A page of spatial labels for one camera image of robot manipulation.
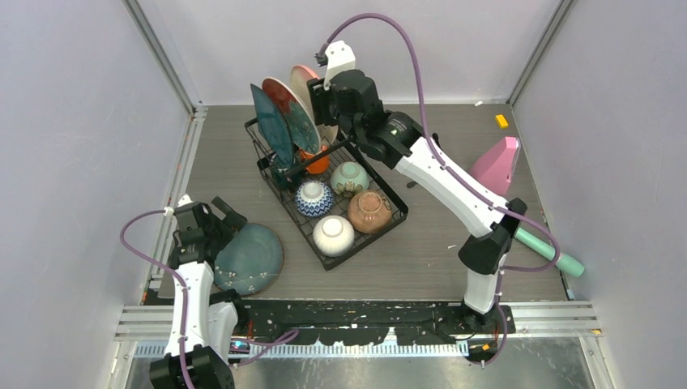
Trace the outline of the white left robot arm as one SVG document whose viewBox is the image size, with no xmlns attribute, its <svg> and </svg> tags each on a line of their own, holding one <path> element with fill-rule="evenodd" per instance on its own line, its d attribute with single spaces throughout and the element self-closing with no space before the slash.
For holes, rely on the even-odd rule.
<svg viewBox="0 0 687 389">
<path fill-rule="evenodd" d="M 211 204 L 183 195 L 172 211 L 175 246 L 168 260 L 174 281 L 172 329 L 163 357 L 150 364 L 155 388 L 233 388 L 231 337 L 249 315 L 235 289 L 213 293 L 215 261 L 247 219 L 223 199 Z"/>
</svg>

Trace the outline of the red round plate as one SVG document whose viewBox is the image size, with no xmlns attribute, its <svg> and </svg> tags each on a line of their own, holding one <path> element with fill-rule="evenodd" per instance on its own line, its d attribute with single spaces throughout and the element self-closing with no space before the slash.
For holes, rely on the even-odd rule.
<svg viewBox="0 0 687 389">
<path fill-rule="evenodd" d="M 282 113 L 294 144 L 309 154 L 319 153 L 321 138 L 302 99 L 285 83 L 273 77 L 266 77 L 262 81 L 262 89 Z"/>
</svg>

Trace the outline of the teal square plate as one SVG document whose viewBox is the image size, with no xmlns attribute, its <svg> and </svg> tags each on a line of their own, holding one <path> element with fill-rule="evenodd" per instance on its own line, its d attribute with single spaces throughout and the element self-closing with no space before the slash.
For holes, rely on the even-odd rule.
<svg viewBox="0 0 687 389">
<path fill-rule="evenodd" d="M 275 153 L 278 169 L 289 171 L 294 162 L 293 142 L 288 124 L 272 99 L 257 85 L 251 84 L 258 130 Z"/>
</svg>

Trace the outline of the brown striped bowl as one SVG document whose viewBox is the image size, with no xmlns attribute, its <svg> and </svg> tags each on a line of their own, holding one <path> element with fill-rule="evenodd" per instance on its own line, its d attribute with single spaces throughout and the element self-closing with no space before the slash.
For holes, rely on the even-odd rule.
<svg viewBox="0 0 687 389">
<path fill-rule="evenodd" d="M 390 200 L 374 190 L 361 191 L 348 204 L 348 221 L 360 233 L 379 232 L 387 226 L 391 217 Z"/>
</svg>

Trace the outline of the white blue-rimmed bowl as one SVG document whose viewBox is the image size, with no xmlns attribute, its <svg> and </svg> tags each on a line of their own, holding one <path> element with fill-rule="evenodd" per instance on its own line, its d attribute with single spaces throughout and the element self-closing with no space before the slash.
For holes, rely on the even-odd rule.
<svg viewBox="0 0 687 389">
<path fill-rule="evenodd" d="M 327 257 L 339 257 L 354 244 L 355 231 L 342 216 L 325 216 L 317 222 L 313 231 L 314 244 Z"/>
</svg>

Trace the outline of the red patterned bowl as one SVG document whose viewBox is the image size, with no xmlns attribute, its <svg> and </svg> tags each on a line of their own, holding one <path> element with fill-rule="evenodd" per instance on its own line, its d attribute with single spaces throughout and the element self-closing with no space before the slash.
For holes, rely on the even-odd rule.
<svg viewBox="0 0 687 389">
<path fill-rule="evenodd" d="M 333 207 L 333 190 L 325 183 L 311 180 L 303 182 L 295 196 L 297 210 L 305 217 L 315 218 L 326 215 Z"/>
</svg>

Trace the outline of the light green bowl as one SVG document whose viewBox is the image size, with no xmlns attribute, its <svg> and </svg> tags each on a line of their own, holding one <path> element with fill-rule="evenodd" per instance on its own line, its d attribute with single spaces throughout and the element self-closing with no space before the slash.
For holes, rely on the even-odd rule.
<svg viewBox="0 0 687 389">
<path fill-rule="evenodd" d="M 367 190 L 369 184 L 367 171 L 355 161 L 346 161 L 338 165 L 330 177 L 332 190 L 347 199 Z"/>
</svg>

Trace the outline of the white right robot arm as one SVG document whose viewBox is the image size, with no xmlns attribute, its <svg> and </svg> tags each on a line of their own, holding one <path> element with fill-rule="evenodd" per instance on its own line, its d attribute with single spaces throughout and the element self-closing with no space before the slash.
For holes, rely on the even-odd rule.
<svg viewBox="0 0 687 389">
<path fill-rule="evenodd" d="M 338 126 L 368 158 L 417 182 L 467 228 L 470 236 L 458 253 L 467 268 L 463 324 L 473 332 L 485 331 L 495 320 L 500 268 L 526 204 L 483 187 L 412 117 L 385 109 L 375 82 L 362 71 L 344 71 L 331 84 L 310 79 L 306 87 L 316 124 Z"/>
</svg>

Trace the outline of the orange mug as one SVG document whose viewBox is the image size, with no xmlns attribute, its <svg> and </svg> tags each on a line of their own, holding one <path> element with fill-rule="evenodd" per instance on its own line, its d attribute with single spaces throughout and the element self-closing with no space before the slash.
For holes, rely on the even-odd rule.
<svg viewBox="0 0 687 389">
<path fill-rule="evenodd" d="M 319 157 L 321 154 L 327 151 L 328 146 L 325 144 L 323 144 L 315 154 L 307 152 L 303 149 L 299 150 L 301 161 L 306 163 L 305 171 L 308 174 L 317 175 L 327 171 L 330 164 L 329 156 Z"/>
</svg>

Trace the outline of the dark blue-green round plate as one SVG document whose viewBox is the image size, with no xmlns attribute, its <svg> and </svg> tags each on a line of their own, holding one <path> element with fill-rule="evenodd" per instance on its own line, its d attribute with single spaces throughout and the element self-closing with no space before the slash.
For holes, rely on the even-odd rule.
<svg viewBox="0 0 687 389">
<path fill-rule="evenodd" d="M 284 266 L 284 248 L 279 236 L 262 224 L 247 224 L 217 254 L 214 285 L 251 296 L 267 289 Z"/>
</svg>

